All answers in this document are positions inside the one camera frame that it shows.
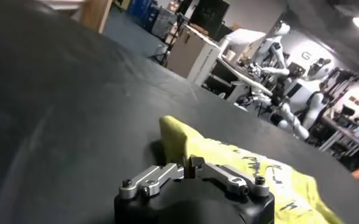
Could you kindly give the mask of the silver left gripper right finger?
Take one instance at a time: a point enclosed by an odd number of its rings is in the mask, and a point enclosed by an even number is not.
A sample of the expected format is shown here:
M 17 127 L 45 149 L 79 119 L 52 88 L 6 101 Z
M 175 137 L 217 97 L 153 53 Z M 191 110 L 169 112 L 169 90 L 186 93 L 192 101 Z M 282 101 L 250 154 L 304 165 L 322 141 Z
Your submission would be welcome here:
M 254 195 L 267 197 L 269 186 L 263 176 L 250 176 L 230 165 L 216 165 L 207 163 L 203 157 L 190 156 L 190 167 L 194 170 L 194 177 L 215 180 L 234 195 L 244 197 Z

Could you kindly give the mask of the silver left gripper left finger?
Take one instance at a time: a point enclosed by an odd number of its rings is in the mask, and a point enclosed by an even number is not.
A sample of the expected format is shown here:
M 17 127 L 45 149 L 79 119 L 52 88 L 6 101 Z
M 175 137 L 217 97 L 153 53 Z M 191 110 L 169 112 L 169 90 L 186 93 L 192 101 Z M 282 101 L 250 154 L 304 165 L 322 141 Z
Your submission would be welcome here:
M 168 180 L 182 179 L 184 168 L 175 163 L 165 166 L 150 166 L 131 179 L 125 179 L 119 187 L 119 196 L 131 200 L 137 195 L 151 198 L 160 193 L 160 188 Z

